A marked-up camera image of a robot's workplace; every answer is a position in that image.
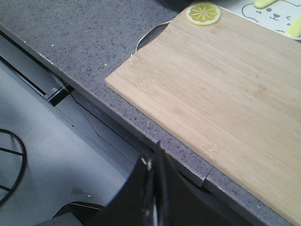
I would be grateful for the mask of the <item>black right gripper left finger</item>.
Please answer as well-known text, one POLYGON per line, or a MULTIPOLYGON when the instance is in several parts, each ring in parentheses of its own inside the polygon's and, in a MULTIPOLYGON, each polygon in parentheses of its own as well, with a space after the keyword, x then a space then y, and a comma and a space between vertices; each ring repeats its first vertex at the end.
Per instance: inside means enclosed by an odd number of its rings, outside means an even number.
POLYGON ((152 226, 154 207, 154 170, 146 154, 137 162, 120 191, 111 202, 84 225, 152 226))

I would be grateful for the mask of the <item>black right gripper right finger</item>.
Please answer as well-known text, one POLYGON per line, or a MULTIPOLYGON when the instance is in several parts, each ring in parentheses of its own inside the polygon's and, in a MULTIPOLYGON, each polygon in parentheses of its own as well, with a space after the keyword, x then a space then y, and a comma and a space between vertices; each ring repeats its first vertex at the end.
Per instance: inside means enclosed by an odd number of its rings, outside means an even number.
POLYGON ((155 194, 160 226, 230 226, 179 175, 158 141, 154 148, 155 194))

